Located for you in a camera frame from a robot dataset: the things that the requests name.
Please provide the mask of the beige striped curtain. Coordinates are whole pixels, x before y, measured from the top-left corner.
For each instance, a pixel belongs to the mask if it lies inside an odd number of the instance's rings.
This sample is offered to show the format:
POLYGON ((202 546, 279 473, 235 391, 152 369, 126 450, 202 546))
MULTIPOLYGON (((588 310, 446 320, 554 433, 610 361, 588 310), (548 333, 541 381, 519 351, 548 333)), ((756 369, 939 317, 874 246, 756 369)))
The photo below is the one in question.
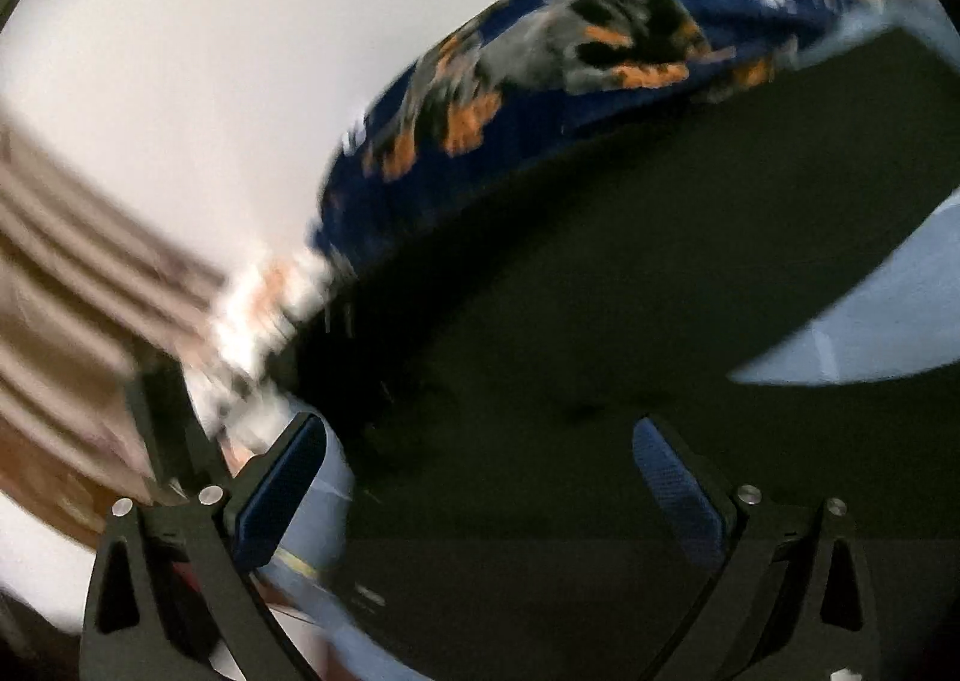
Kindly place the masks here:
POLYGON ((221 273, 2 124, 2 418, 106 488, 156 478, 125 387, 203 356, 221 273))

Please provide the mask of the navy dog print blanket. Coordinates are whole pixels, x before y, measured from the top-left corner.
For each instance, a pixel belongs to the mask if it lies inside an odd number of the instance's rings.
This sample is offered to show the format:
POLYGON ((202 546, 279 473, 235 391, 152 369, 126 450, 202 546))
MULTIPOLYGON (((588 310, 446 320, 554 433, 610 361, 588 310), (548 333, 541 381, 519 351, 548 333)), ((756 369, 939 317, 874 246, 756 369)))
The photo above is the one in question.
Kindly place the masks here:
POLYGON ((822 41, 848 0, 496 0, 373 101, 319 192, 313 249, 337 268, 651 103, 758 85, 822 41))

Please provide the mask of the white floral pillow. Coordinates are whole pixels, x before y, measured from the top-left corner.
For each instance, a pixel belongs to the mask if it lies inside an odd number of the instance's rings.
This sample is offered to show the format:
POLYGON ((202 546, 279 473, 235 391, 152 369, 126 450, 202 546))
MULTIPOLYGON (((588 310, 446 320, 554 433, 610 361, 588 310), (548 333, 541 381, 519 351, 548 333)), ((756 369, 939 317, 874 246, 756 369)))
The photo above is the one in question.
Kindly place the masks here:
POLYGON ((265 452, 288 424, 288 401, 267 377, 268 360, 324 307, 333 276, 331 262, 312 250, 259 250, 218 291, 203 348, 182 356, 200 426, 229 473, 265 452))

